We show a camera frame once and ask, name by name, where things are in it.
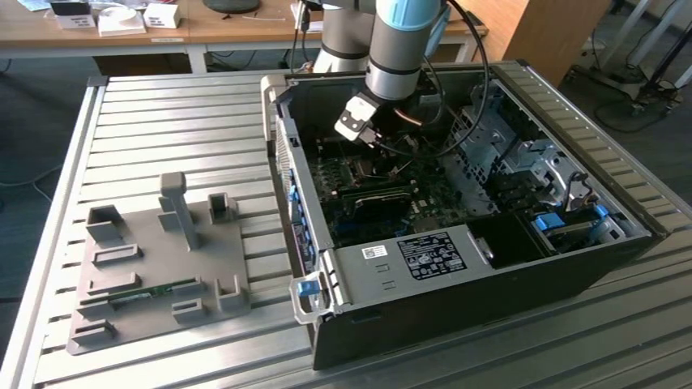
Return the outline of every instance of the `table leg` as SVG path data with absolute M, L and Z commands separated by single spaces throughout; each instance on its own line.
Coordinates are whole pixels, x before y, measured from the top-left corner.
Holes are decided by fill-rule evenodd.
M 191 61 L 191 69 L 195 74 L 207 73 L 207 62 L 204 61 L 204 54 L 207 53 L 207 45 L 188 45 L 187 57 Z
M 692 80 L 692 66 L 688 68 L 688 70 L 684 72 L 683 76 L 675 82 L 675 88 L 684 87 L 689 83 L 691 80 Z
M 609 47 L 604 51 L 604 55 L 601 55 L 600 63 L 601 66 L 605 66 L 609 59 L 613 57 L 615 52 L 620 48 L 623 42 L 627 39 L 627 36 L 629 35 L 629 31 L 635 27 L 635 24 L 637 24 L 637 21 L 641 19 L 641 15 L 647 11 L 649 7 L 651 0 L 641 0 L 637 4 L 637 7 L 635 8 L 635 11 L 629 14 L 629 17 L 627 18 L 625 24 L 623 24 L 623 27 L 620 31 L 617 32 L 617 35 L 615 36 L 613 43 L 609 45 Z
M 476 54 L 477 43 L 472 36 L 467 37 L 467 40 L 461 42 L 459 53 L 456 54 L 455 62 L 465 63 L 473 61 L 473 55 Z

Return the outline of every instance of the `aluminum table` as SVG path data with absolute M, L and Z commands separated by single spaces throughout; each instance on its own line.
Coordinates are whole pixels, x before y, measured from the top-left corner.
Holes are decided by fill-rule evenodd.
M 512 64 L 505 70 L 547 109 L 563 118 L 565 110 L 575 111 L 537 75 Z M 307 330 L 291 309 L 265 156 L 259 84 L 265 74 L 92 80 L 0 387 L 692 387 L 692 210 L 576 111 L 560 121 L 565 132 L 672 236 L 579 297 L 313 371 Z M 157 175 L 176 170 L 187 173 L 188 201 L 220 191 L 239 201 L 252 311 L 75 357 L 65 342 L 88 208 L 157 207 Z

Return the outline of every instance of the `motherboard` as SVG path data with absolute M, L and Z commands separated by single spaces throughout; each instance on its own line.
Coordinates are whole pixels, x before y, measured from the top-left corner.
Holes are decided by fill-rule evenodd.
M 468 217 L 435 160 L 401 160 L 384 169 L 380 163 L 367 156 L 308 163 L 337 247 L 432 231 Z

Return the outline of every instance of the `floor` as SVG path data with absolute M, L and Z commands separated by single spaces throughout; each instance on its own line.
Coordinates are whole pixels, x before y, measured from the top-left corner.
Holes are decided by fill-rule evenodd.
M 627 15 L 609 15 L 604 18 L 596 38 L 611 41 L 625 18 Z M 624 63 L 627 52 L 651 25 L 648 20 L 637 24 L 621 54 L 611 64 Z M 644 65 L 652 66 L 657 63 L 675 40 L 675 33 L 664 37 Z M 236 53 L 223 60 L 235 67 L 243 67 L 249 55 L 248 52 Z M 257 53 L 247 69 L 276 68 L 281 55 L 283 51 Z M 688 46 L 668 74 L 671 79 L 676 79 L 683 73 L 692 63 L 691 58 L 692 46 Z M 8 72 L 0 75 L 0 101 L 5 103 L 0 105 L 0 182 L 21 182 L 60 165 L 87 79 L 99 73 L 91 58 L 53 58 L 15 60 Z M 589 115 L 597 106 L 620 99 L 616 92 L 583 78 L 563 85 L 561 90 Z M 684 97 L 683 106 L 641 132 L 609 133 L 689 203 L 692 142 L 688 131 L 692 122 L 692 90 L 685 91 Z M 657 119 L 657 115 L 657 112 L 647 112 L 637 118 L 629 118 L 627 107 L 621 106 L 605 112 L 604 119 L 619 126 L 633 128 L 640 123 Z M 53 173 L 39 182 L 49 195 L 55 190 L 57 176 Z M 21 296 L 47 214 L 48 201 L 31 186 L 0 187 L 0 299 Z M 0 360 L 17 307 L 16 303 L 0 303 Z

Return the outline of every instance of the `wooden desk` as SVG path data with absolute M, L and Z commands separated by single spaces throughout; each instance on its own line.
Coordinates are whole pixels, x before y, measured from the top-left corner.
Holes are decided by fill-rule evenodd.
M 63 30 L 57 22 L 43 17 L 45 11 L 29 12 L 16 0 L 0 0 L 0 47 L 148 45 L 160 39 L 184 43 L 189 41 L 187 2 L 177 1 L 184 18 L 179 28 L 149 28 L 147 34 L 101 38 L 97 28 Z
M 609 0 L 456 0 L 489 29 L 492 61 L 525 59 L 559 85 L 579 57 Z
M 147 34 L 99 37 L 96 28 L 61 30 L 43 11 L 29 12 L 16 0 L 0 0 L 0 58 L 95 57 L 104 55 L 187 53 L 193 73 L 205 73 L 204 54 L 215 51 L 289 49 L 293 43 L 293 0 L 263 0 L 248 17 L 284 19 L 263 21 L 224 15 L 201 0 L 179 0 L 183 20 L 177 29 L 148 28 Z M 488 30 L 480 27 L 484 35 Z M 443 44 L 460 45 L 456 60 L 468 62 L 476 44 L 467 25 L 452 22 Z M 307 35 L 305 47 L 321 45 L 321 34 Z
M 289 49 L 295 36 L 295 19 L 291 14 L 289 5 L 293 0 L 263 0 L 261 8 L 248 17 L 263 19 L 284 19 L 259 21 L 245 19 L 241 15 L 233 15 L 223 19 L 223 14 L 208 9 L 201 0 L 189 0 L 189 29 L 191 50 L 233 51 L 255 49 Z M 488 29 L 477 28 L 484 36 Z M 305 38 L 305 47 L 317 48 L 321 45 L 323 34 L 309 33 Z M 443 37 L 444 45 L 459 45 L 455 57 L 457 62 L 469 62 L 476 52 L 476 42 L 471 30 L 463 21 L 451 22 Z M 192 71 L 197 72 L 205 65 L 195 63 L 191 58 Z

